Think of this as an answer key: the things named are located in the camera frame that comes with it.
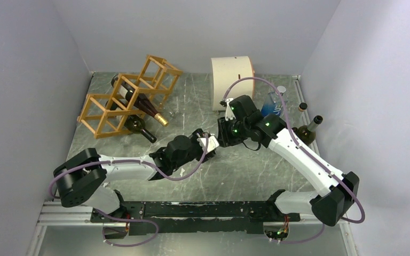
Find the blue square glass bottle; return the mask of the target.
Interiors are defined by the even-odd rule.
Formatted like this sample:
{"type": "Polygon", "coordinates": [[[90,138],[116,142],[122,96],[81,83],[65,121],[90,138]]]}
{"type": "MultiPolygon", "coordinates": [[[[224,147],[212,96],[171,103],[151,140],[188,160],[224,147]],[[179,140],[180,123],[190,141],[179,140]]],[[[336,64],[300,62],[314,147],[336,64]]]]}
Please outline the blue square glass bottle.
{"type": "Polygon", "coordinates": [[[270,89],[269,93],[264,99],[264,104],[261,108],[261,114],[267,116],[269,114],[275,114],[281,117],[283,113],[283,106],[281,100],[274,89],[270,89]]]}

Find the dark green wine bottle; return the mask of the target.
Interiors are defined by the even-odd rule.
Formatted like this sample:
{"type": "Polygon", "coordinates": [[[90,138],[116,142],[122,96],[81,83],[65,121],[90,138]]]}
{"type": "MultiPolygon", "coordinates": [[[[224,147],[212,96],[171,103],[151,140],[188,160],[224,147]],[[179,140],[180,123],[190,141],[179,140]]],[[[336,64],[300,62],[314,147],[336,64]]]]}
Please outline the dark green wine bottle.
{"type": "Polygon", "coordinates": [[[302,142],[309,146],[316,139],[316,130],[323,120],[324,118],[321,115],[317,115],[311,123],[300,127],[294,127],[292,130],[302,142]]]}

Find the clear glass bottle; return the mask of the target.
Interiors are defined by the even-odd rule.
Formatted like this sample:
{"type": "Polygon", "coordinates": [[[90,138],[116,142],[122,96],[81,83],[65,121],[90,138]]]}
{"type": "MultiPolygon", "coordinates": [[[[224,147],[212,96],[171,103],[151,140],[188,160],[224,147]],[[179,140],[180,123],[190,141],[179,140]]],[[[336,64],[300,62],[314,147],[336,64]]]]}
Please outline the clear glass bottle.
{"type": "Polygon", "coordinates": [[[308,108],[308,104],[305,103],[305,102],[301,102],[301,103],[299,104],[299,106],[298,106],[298,110],[299,110],[300,112],[306,111],[307,108],[308,108]]]}

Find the dark bottle gold cap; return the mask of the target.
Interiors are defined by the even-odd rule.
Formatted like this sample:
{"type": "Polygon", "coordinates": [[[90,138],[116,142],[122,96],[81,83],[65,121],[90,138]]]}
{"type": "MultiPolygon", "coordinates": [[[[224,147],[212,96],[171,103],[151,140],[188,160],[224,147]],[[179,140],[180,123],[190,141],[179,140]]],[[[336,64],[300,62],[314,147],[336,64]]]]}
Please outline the dark bottle gold cap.
{"type": "MultiPolygon", "coordinates": [[[[129,102],[133,96],[134,88],[131,87],[127,82],[123,81],[122,85],[119,88],[119,94],[123,96],[127,102],[129,102]]],[[[146,94],[140,93],[138,94],[135,103],[133,104],[134,107],[142,110],[146,114],[152,116],[156,119],[161,125],[167,126],[168,121],[155,109],[152,102],[146,96],[146,94]]]]}

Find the clear bottle dark cap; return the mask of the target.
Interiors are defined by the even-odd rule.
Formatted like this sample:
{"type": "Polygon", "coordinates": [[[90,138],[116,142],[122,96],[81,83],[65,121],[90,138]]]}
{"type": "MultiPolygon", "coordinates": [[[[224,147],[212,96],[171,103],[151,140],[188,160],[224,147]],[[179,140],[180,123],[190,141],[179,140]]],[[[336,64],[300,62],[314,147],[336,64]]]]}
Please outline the clear bottle dark cap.
{"type": "Polygon", "coordinates": [[[216,137],[214,135],[210,136],[208,138],[208,146],[207,146],[207,152],[212,152],[216,150],[219,147],[219,142],[217,141],[216,137]]]}

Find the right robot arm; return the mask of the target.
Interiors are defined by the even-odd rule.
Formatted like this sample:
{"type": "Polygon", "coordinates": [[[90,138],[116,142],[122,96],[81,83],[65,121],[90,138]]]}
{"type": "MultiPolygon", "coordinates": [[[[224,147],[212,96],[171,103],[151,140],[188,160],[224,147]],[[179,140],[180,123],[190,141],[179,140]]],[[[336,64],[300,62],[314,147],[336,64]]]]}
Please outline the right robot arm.
{"type": "Polygon", "coordinates": [[[288,213],[313,214],[327,226],[335,226],[355,203],[359,177],[331,166],[299,138],[291,134],[286,122],[275,114],[263,116],[251,97],[239,96],[220,102],[226,108],[218,119],[218,142],[221,147],[259,143],[288,161],[312,185],[313,191],[281,191],[267,206],[271,220],[279,221],[288,213]]]}

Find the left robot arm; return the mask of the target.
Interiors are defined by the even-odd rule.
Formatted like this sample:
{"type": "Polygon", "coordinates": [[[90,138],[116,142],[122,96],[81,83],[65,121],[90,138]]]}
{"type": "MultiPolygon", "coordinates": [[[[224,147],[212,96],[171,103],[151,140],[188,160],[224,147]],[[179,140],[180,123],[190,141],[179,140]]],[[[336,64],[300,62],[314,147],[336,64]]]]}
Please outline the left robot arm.
{"type": "Polygon", "coordinates": [[[104,183],[130,179],[184,180],[190,175],[174,178],[172,174],[196,160],[198,165],[191,171],[194,174],[202,163],[215,156],[218,147],[213,134],[197,129],[189,137],[178,135],[165,147],[139,157],[106,156],[95,148],[87,148],[54,170],[49,189],[57,187],[58,199],[65,208],[81,204],[93,206],[118,222],[124,219],[127,207],[122,204],[120,193],[105,188],[104,183]]]}

